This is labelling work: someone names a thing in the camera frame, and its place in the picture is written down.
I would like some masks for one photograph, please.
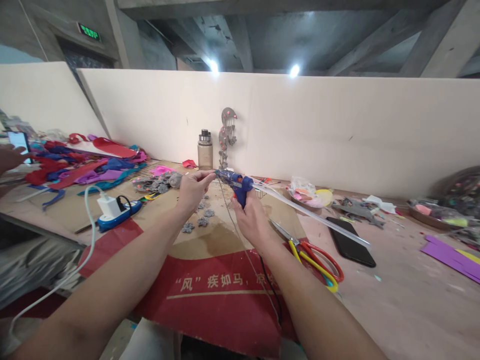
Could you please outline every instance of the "scissor blade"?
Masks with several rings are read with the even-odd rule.
[[[281,227],[279,224],[277,224],[275,221],[273,221],[272,219],[270,219],[270,222],[273,224],[273,226],[276,227],[276,229],[280,232],[280,234],[283,235],[284,238],[286,238],[287,240],[291,240],[293,245],[297,246],[298,244],[300,244],[300,242],[294,238],[293,236],[291,236],[283,227]]]

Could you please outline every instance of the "hand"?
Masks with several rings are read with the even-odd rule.
[[[241,233],[256,249],[270,239],[272,228],[255,190],[246,193],[245,208],[235,197],[231,198],[231,202]]]
[[[12,144],[0,145],[0,173],[15,169],[26,159],[31,158],[33,153],[22,154],[26,149],[23,146],[15,147]]]
[[[177,206],[187,212],[189,217],[199,207],[209,184],[215,180],[215,170],[197,171],[184,175],[180,183],[180,197]]]

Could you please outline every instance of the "white cable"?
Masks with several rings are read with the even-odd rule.
[[[218,176],[218,174],[217,174],[217,177],[218,177],[218,183],[220,184],[221,195],[223,196],[223,201],[225,202],[226,211],[228,212],[228,216],[230,217],[231,223],[235,228],[235,232],[236,232],[236,236],[238,236],[238,240],[242,241],[239,231],[237,230],[237,226],[235,225],[235,221],[232,218],[232,215],[230,215],[229,206],[227,205],[227,199],[225,199],[224,189],[222,188],[222,181],[220,180],[220,177]],[[246,258],[250,262],[251,268],[253,269],[253,272],[255,273],[256,278],[258,279],[259,275],[257,274],[254,263],[250,259],[249,253],[247,252],[247,249],[245,247],[243,247],[243,251],[245,252]],[[265,288],[264,283],[260,281],[260,285],[263,288],[263,291],[265,292],[266,296],[268,297],[268,300],[270,300],[270,304],[271,304],[271,307],[273,308],[273,311],[275,312],[276,319],[280,322],[280,317],[279,317],[279,314],[277,313],[277,309],[275,308],[274,302],[272,301],[272,298],[269,296],[269,293],[267,292],[267,289]]]
[[[105,196],[105,193],[104,191],[99,188],[98,186],[95,186],[95,185],[90,185],[86,188],[85,190],[85,196],[84,196],[84,199],[85,199],[85,208],[86,208],[86,213],[88,214],[88,219],[90,220],[90,224],[91,224],[91,245],[90,245],[90,252],[88,253],[88,256],[86,257],[85,261],[79,266],[77,267],[70,275],[68,275],[65,279],[63,279],[62,282],[60,282],[53,290],[51,290],[49,293],[45,294],[44,296],[42,296],[41,298],[39,298],[37,301],[35,301],[33,304],[27,306],[26,308],[24,308],[22,311],[20,311],[20,313],[18,313],[17,316],[15,316],[13,318],[13,320],[11,321],[11,324],[10,324],[10,329],[9,329],[9,334],[10,336],[15,339],[18,343],[20,343],[19,339],[14,335],[14,327],[15,327],[15,322],[17,322],[17,320],[23,315],[25,314],[27,311],[29,311],[30,309],[32,309],[33,307],[35,307],[36,305],[38,305],[39,303],[41,303],[43,300],[45,300],[46,298],[48,298],[50,295],[52,295],[54,292],[56,292],[58,289],[60,289],[67,281],[69,281],[74,275],[76,275],[84,266],[85,264],[90,260],[90,258],[92,257],[92,254],[94,252],[94,248],[95,248],[95,235],[96,235],[96,227],[95,227],[95,221],[94,221],[94,218],[92,217],[92,213],[90,212],[90,208],[89,208],[89,191],[90,191],[90,188],[97,188],[99,191],[100,191],[100,194],[102,196]]]
[[[22,1],[21,1],[21,0],[18,0],[18,3],[20,4],[21,9],[23,10],[23,13],[25,14],[26,20],[27,20],[28,23],[30,24],[31,30],[33,31],[33,34],[35,35],[36,40],[38,41],[38,45],[40,45],[40,49],[41,49],[41,51],[43,52],[43,55],[45,56],[45,59],[49,62],[50,60],[49,60],[49,58],[48,58],[48,56],[47,56],[47,53],[45,52],[44,47],[42,46],[42,43],[40,42],[40,39],[39,39],[39,37],[37,36],[37,32],[35,31],[34,26],[33,26],[32,23],[30,22],[30,18],[29,18],[29,16],[28,16],[27,12],[25,11],[25,8],[24,8],[24,5],[22,4]]]

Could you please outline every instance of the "teal fabric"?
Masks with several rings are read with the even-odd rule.
[[[108,190],[108,189],[111,189],[111,188],[114,188],[116,187],[117,185],[120,185],[121,183],[123,183],[124,179],[126,177],[128,177],[129,175],[133,174],[133,173],[136,173],[137,171],[140,171],[141,169],[143,169],[144,167],[146,167],[147,164],[146,163],[143,163],[143,164],[140,164],[138,165],[137,167],[134,167],[132,169],[128,169],[126,171],[123,172],[123,174],[121,174],[117,180],[115,181],[112,181],[112,182],[108,182],[108,181],[100,181],[100,182],[97,182],[96,184],[94,184],[95,186],[99,187],[100,189],[102,190]],[[96,188],[91,188],[89,191],[88,191],[88,194],[95,194],[95,193],[99,193],[99,191],[96,189]],[[83,196],[85,195],[85,191],[82,191],[82,192],[79,192],[77,194],[78,196]]]

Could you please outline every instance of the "ceiling light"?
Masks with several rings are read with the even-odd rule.
[[[218,73],[219,72],[219,65],[217,64],[216,61],[210,60],[210,69],[212,73]]]
[[[290,70],[290,77],[296,77],[300,72],[300,67],[298,65],[294,65]]]

